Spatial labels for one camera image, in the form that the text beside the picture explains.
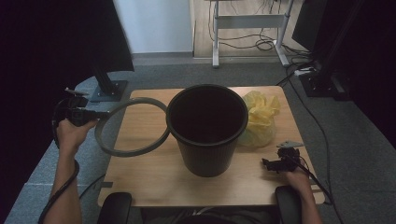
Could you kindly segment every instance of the dark curtain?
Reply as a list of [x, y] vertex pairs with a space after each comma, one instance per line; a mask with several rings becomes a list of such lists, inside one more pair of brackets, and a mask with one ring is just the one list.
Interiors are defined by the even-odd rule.
[[337, 65], [346, 71], [350, 96], [396, 148], [396, 3], [365, 0], [346, 34]]
[[111, 0], [1, 1], [0, 29], [3, 222], [52, 141], [64, 89], [92, 77], [92, 61], [107, 72], [134, 67]]

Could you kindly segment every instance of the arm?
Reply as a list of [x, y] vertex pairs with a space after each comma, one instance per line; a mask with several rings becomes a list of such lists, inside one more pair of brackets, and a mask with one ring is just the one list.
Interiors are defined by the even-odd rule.
[[[81, 127], [74, 126], [67, 119], [59, 123], [57, 128], [59, 159], [50, 196], [74, 173], [78, 147], [84, 142], [88, 130], [94, 127], [96, 122], [96, 120], [90, 121]], [[82, 223], [76, 179], [48, 211], [44, 223]]]
[[302, 222], [304, 224], [321, 224], [322, 220], [315, 203], [308, 174], [297, 167], [293, 172], [286, 172], [285, 176], [291, 186], [297, 190], [300, 195], [303, 217]]

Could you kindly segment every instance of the wire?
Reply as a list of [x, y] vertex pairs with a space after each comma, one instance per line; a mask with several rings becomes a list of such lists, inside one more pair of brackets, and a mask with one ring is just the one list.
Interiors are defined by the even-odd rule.
[[77, 175], [79, 172], [79, 164], [75, 160], [75, 171], [74, 173], [70, 176], [68, 180], [50, 197], [49, 201], [47, 202], [46, 206], [44, 207], [43, 211], [41, 212], [40, 218], [38, 219], [38, 223], [43, 223], [44, 218], [46, 217], [48, 211], [51, 209], [51, 207], [55, 204], [55, 202], [59, 199], [59, 197], [64, 193], [64, 191], [73, 183], [73, 181], [76, 179]]
[[101, 175], [97, 177], [95, 180], [93, 180], [92, 183], [87, 188], [85, 188], [84, 191], [82, 191], [82, 193], [79, 195], [79, 199], [81, 200], [84, 194], [88, 191], [88, 189], [90, 189], [94, 184], [96, 184], [96, 182], [98, 182], [103, 177], [105, 177], [105, 175]]
[[341, 224], [344, 224], [344, 221], [338, 211], [338, 208], [335, 204], [334, 198], [332, 196], [332, 182], [331, 182], [331, 160], [330, 160], [330, 147], [329, 147], [329, 140], [327, 138], [326, 133], [324, 132], [323, 127], [320, 125], [318, 119], [315, 117], [315, 115], [311, 112], [311, 110], [309, 110], [309, 108], [306, 106], [306, 104], [304, 103], [303, 99], [301, 98], [300, 94], [297, 92], [297, 90], [295, 89], [294, 85], [291, 83], [291, 81], [289, 80], [289, 84], [291, 85], [291, 87], [293, 88], [294, 92], [296, 93], [297, 97], [299, 98], [300, 102], [302, 103], [303, 107], [305, 108], [305, 110], [309, 113], [309, 115], [314, 119], [315, 123], [318, 125], [318, 127], [320, 128], [320, 131], [322, 132], [322, 135], [324, 137], [324, 142], [325, 142], [325, 146], [326, 146], [326, 155], [327, 155], [327, 184], [329, 186], [329, 199], [331, 200], [332, 203], [332, 207], [334, 208], [335, 214], [337, 215], [339, 221]]
[[317, 183], [317, 185], [320, 187], [320, 189], [326, 194], [326, 196], [329, 198], [330, 203], [333, 204], [333, 200], [332, 200], [332, 195], [330, 194], [329, 191], [327, 191], [323, 185], [318, 181], [318, 179], [315, 177], [314, 174], [312, 174], [307, 168], [305, 168], [303, 165], [301, 165], [299, 162], [295, 161], [291, 156], [289, 155], [284, 155], [285, 158], [287, 158], [289, 161], [291, 161], [292, 163], [294, 163], [295, 165], [297, 165], [298, 167], [300, 167], [304, 172], [306, 172], [314, 181], [315, 183]]
[[[277, 10], [278, 14], [280, 12], [281, 4], [282, 4], [282, 1], [279, 0], [278, 10]], [[255, 14], [258, 13], [258, 11], [260, 10], [261, 7], [262, 7], [262, 10], [264, 10], [266, 5], [268, 5], [268, 1], [263, 1], [263, 3], [259, 6], [259, 8], [258, 8], [258, 10], [257, 10], [257, 12]], [[214, 41], [214, 38], [212, 36], [212, 32], [214, 33], [215, 30], [214, 30], [214, 25], [213, 24], [212, 24], [212, 28], [213, 29], [210, 29], [210, 22], [211, 22], [211, 18], [215, 16], [216, 6], [217, 5], [215, 5], [213, 7], [213, 16], [212, 16], [211, 15], [212, 1], [209, 2], [209, 10], [208, 10], [209, 18], [208, 18], [208, 22], [207, 22], [207, 29], [208, 29], [208, 32], [209, 32], [209, 37], [210, 37], [210, 39], [212, 41]], [[235, 14], [238, 15], [238, 13], [236, 12], [235, 7], [233, 6], [233, 2], [231, 2], [231, 6], [233, 7], [233, 10], [234, 10]], [[272, 2], [271, 8], [270, 8], [270, 14], [272, 13], [273, 6], [274, 6], [274, 1]], [[225, 45], [225, 46], [228, 46], [228, 47], [234, 48], [234, 49], [253, 49], [253, 48], [257, 48], [260, 51], [268, 51], [268, 50], [274, 49], [275, 45], [274, 45], [273, 41], [275, 39], [271, 38], [269, 36], [263, 35], [262, 34], [263, 31], [264, 31], [264, 29], [262, 28], [261, 32], [258, 35], [244, 35], [244, 36], [238, 36], [238, 37], [232, 37], [232, 38], [218, 37], [218, 40], [227, 41], [227, 40], [237, 40], [237, 39], [243, 39], [243, 38], [258, 36], [260, 39], [258, 41], [256, 41], [255, 45], [253, 45], [253, 46], [237, 47], [237, 46], [234, 46], [234, 45], [231, 45], [231, 44], [228, 44], [228, 43], [224, 43], [224, 42], [219, 42], [219, 44]], [[268, 47], [267, 48], [262, 48], [261, 45], [266, 45]], [[284, 47], [287, 52], [292, 52], [292, 53], [295, 53], [297, 55], [306, 56], [306, 57], [310, 56], [310, 52], [309, 51], [293, 49], [293, 48], [291, 48], [289, 46], [286, 46], [284, 44], [282, 44], [282, 47]]]
[[308, 166], [308, 163], [306, 163], [306, 160], [303, 157], [300, 157], [300, 159], [304, 161], [304, 164], [306, 165], [306, 169], [308, 169], [308, 171], [309, 171], [309, 166]]
[[289, 74], [289, 68], [291, 68], [291, 65], [289, 65], [287, 68], [286, 68], [286, 77], [284, 77], [282, 80], [280, 80], [279, 82], [277, 82], [276, 83], [276, 86], [280, 86], [280, 87], [285, 87], [285, 85], [288, 83], [287, 81], [294, 75], [294, 73], [290, 73]]

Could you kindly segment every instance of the hand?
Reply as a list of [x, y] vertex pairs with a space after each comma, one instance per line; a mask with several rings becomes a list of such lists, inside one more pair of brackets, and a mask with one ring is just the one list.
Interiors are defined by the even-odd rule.
[[293, 172], [286, 172], [285, 177], [288, 179], [289, 184], [300, 194], [312, 194], [308, 174], [300, 167], [297, 167]]
[[91, 120], [83, 126], [76, 127], [69, 120], [64, 119], [59, 122], [56, 129], [59, 139], [60, 156], [74, 158], [78, 147], [84, 142], [88, 131], [93, 128], [97, 120]]

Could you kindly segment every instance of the controller cable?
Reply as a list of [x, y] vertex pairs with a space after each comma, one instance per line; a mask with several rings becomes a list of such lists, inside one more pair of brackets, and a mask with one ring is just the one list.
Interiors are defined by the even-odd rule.
[[41, 212], [40, 218], [38, 220], [38, 223], [44, 223], [44, 218], [46, 217], [48, 211], [51, 209], [51, 207], [55, 204], [55, 202], [59, 199], [59, 197], [64, 193], [64, 191], [72, 184], [72, 182], [76, 179], [77, 175], [79, 172], [79, 164], [75, 160], [75, 171], [74, 173], [70, 176], [70, 178], [50, 197], [49, 201], [47, 202], [47, 205], [44, 207], [43, 211]]
[[320, 125], [320, 123], [318, 122], [318, 119], [314, 116], [314, 114], [311, 112], [311, 110], [308, 109], [308, 107], [306, 106], [306, 104], [304, 103], [303, 99], [301, 98], [300, 94], [297, 92], [297, 90], [295, 89], [294, 85], [292, 84], [291, 80], [288, 79], [289, 84], [291, 85], [291, 87], [293, 88], [295, 94], [297, 95], [297, 97], [299, 98], [300, 102], [302, 103], [303, 107], [306, 109], [306, 111], [308, 112], [309, 115], [311, 115], [311, 117], [314, 119], [314, 121], [316, 122], [316, 124], [319, 126], [320, 131], [323, 134], [324, 137], [324, 141], [325, 141], [325, 145], [326, 145], [326, 151], [327, 151], [327, 163], [328, 163], [328, 168], [327, 168], [327, 180], [328, 180], [328, 185], [329, 185], [329, 192], [331, 197], [329, 198], [331, 200], [331, 203], [326, 203], [328, 205], [332, 205], [332, 207], [334, 208], [335, 214], [338, 217], [338, 220], [340, 221], [341, 224], [344, 224], [344, 220], [341, 217], [340, 212], [338, 211], [338, 207], [336, 206], [334, 197], [332, 196], [332, 183], [331, 183], [331, 178], [330, 178], [330, 150], [329, 150], [329, 141], [327, 139], [327, 135], [324, 132], [322, 126]]
[[[53, 140], [55, 142], [55, 145], [57, 148], [59, 148], [59, 140], [58, 140], [58, 134], [56, 133], [56, 128], [58, 126], [58, 115], [59, 111], [64, 107], [64, 103], [68, 102], [70, 98], [63, 99], [61, 102], [59, 102], [54, 109], [54, 113], [52, 116], [52, 121], [51, 121], [51, 126], [52, 126], [52, 134], [53, 134]], [[51, 209], [51, 207], [55, 204], [55, 202], [59, 199], [59, 197], [64, 193], [64, 191], [73, 183], [73, 181], [76, 179], [77, 175], [79, 172], [79, 164], [75, 160], [75, 171], [74, 173], [69, 177], [69, 179], [64, 182], [64, 184], [49, 198], [49, 201], [47, 202], [46, 206], [44, 207], [43, 211], [41, 212], [40, 218], [38, 219], [38, 223], [41, 224], [44, 222], [44, 218], [46, 217], [48, 211]]]
[[309, 171], [309, 169], [307, 169], [306, 167], [304, 167], [303, 165], [301, 165], [299, 162], [295, 161], [291, 156], [289, 155], [284, 155], [286, 159], [288, 159], [288, 161], [291, 161], [292, 163], [294, 163], [295, 165], [297, 165], [298, 167], [300, 167], [304, 172], [306, 172], [308, 174], [309, 177], [312, 178], [312, 180], [315, 181], [315, 183], [318, 185], [318, 187], [324, 192], [324, 194], [329, 198], [330, 202], [324, 202], [327, 205], [333, 205], [333, 200], [332, 200], [332, 195], [329, 193], [329, 191], [327, 191], [322, 184], [320, 184], [320, 182], [318, 181], [318, 179], [315, 177], [314, 174], [312, 174], [311, 171]]

